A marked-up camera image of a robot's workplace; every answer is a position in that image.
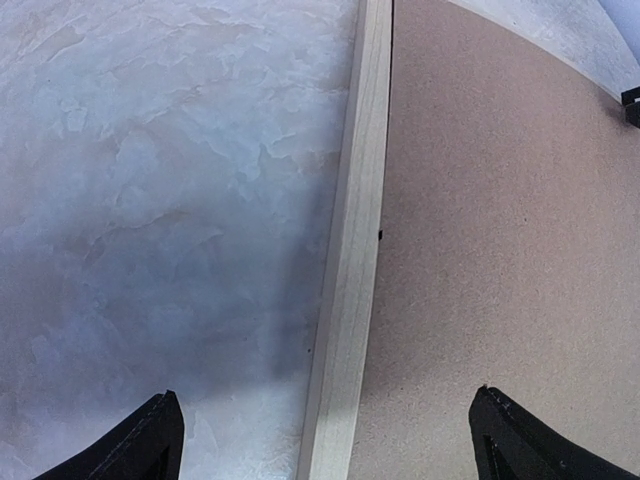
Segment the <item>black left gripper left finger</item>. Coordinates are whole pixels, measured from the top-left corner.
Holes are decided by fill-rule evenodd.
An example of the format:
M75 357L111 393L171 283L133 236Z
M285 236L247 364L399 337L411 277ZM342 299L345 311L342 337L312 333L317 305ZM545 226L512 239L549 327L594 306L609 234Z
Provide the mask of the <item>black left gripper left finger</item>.
M40 480L179 478L184 419L173 391L156 394L96 442Z

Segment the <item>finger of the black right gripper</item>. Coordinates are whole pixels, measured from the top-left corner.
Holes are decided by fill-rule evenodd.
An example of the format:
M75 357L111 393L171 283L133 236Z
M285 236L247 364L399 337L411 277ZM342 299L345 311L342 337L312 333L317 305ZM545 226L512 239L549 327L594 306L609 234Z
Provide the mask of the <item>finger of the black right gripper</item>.
M621 104L625 120L631 125L640 125L640 87L622 92Z

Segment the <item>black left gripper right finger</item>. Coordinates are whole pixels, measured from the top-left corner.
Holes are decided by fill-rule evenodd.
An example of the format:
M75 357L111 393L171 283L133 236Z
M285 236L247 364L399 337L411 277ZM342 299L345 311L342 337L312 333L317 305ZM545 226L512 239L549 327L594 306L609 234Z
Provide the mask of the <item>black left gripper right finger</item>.
M469 424L480 479L635 479L574 444L495 387L479 388Z

